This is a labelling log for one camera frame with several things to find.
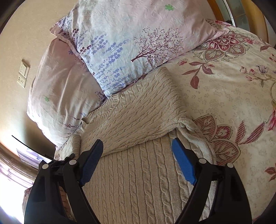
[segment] white switch plate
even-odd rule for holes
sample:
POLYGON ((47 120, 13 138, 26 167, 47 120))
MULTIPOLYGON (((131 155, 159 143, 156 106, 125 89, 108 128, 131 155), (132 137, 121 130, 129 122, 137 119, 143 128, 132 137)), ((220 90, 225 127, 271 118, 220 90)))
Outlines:
POLYGON ((19 73, 27 78, 30 67, 22 60, 19 68, 19 73))
POLYGON ((25 86, 26 86, 26 81, 27 81, 27 79, 26 79, 24 76, 22 76, 21 74, 18 74, 17 83, 18 83, 19 85, 21 85, 23 88, 25 88, 25 86))

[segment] wooden headboard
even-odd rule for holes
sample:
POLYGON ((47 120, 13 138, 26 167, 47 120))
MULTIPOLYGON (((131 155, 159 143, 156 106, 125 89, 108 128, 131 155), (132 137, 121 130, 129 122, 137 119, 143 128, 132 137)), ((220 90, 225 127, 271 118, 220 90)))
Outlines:
MULTIPOLYGON (((207 0, 217 20, 224 21, 216 0, 207 0)), ((251 0, 241 0, 248 19, 250 31, 268 42, 266 20, 260 9, 251 0)))

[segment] floral bed sheet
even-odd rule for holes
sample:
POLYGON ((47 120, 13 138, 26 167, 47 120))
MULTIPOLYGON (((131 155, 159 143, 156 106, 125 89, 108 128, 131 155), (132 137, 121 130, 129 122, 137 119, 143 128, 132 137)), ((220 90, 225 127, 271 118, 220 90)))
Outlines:
POLYGON ((208 22, 229 33, 164 66, 217 164, 234 163, 256 218, 276 191, 276 50, 248 31, 208 22))

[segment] pillowcase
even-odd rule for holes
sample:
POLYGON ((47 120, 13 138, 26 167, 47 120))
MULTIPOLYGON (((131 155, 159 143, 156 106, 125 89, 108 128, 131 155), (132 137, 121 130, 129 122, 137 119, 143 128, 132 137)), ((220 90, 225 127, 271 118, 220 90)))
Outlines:
POLYGON ((43 55, 31 85, 27 114, 52 143, 61 147, 81 119, 104 99, 85 64, 68 44, 56 38, 43 55))
POLYGON ((84 60, 110 96, 217 29, 193 0, 80 0, 50 32, 84 60))

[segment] beige sweater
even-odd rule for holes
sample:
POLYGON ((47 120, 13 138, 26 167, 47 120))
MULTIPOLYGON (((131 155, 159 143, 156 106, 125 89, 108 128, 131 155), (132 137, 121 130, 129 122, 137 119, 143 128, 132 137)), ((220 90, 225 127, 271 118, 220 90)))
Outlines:
MULTIPOLYGON (((103 141, 103 157, 83 188, 101 223, 176 221, 192 186, 174 159, 171 139, 179 137, 198 157, 215 162, 183 105, 167 69, 153 70, 84 117, 81 127, 56 152, 56 159, 64 159, 72 152, 89 150, 96 139, 103 141)), ((214 190, 212 185, 204 218, 214 190)))

